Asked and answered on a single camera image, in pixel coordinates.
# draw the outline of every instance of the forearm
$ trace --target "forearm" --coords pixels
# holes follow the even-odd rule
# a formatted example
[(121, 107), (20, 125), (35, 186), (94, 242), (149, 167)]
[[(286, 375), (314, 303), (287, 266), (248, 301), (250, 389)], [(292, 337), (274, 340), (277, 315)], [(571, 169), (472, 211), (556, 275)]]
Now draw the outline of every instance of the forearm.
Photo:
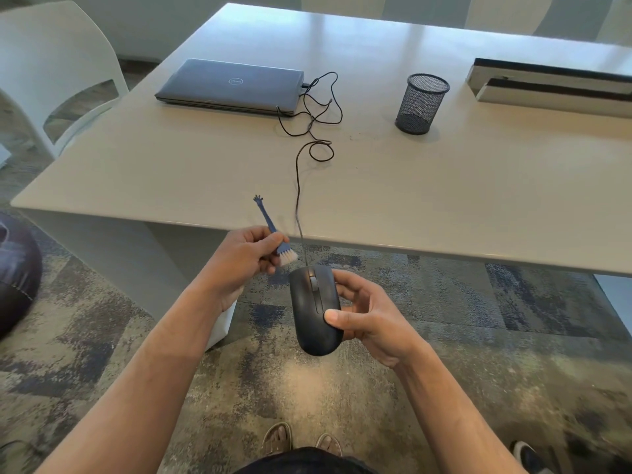
[(445, 474), (525, 474), (429, 344), (395, 372)]
[(219, 316), (209, 296), (180, 296), (39, 472), (156, 472)]

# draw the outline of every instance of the dark bean bag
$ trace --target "dark bean bag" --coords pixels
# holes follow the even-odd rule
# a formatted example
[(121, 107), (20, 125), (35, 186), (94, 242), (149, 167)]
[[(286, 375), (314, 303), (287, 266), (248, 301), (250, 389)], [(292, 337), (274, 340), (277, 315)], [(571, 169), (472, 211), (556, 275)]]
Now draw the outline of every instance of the dark bean bag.
[(42, 254), (28, 228), (0, 213), (0, 339), (30, 308), (42, 279)]

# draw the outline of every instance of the hand-shaped brush handle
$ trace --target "hand-shaped brush handle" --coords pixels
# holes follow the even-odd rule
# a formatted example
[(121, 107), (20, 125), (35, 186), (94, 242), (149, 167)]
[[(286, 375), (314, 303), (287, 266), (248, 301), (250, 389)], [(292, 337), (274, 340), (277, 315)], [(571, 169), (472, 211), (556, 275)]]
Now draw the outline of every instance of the hand-shaped brush handle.
[(257, 206), (259, 206), (261, 213), (264, 214), (265, 222), (268, 223), (268, 228), (270, 228), (270, 231), (275, 232), (277, 229), (274, 227), (274, 223), (270, 219), (270, 216), (268, 216), (268, 213), (265, 212), (264, 199), (261, 196), (257, 195), (255, 196), (255, 202)]

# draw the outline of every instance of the black computer mouse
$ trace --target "black computer mouse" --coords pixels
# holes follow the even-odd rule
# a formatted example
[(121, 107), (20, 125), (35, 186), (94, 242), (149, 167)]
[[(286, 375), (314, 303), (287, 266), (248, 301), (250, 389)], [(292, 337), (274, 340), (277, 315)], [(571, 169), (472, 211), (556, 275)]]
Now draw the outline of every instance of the black computer mouse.
[(344, 333), (325, 321), (325, 311), (340, 309), (331, 268), (315, 264), (292, 271), (289, 292), (298, 344), (312, 356), (333, 353), (343, 342)]

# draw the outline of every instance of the laptop lid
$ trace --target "laptop lid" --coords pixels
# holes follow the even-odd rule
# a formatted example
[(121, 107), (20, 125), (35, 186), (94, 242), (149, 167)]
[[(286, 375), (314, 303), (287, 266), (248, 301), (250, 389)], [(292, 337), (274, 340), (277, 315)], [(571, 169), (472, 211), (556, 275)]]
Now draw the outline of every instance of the laptop lid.
[(168, 103), (292, 114), (303, 84), (293, 69), (188, 59), (156, 93)]

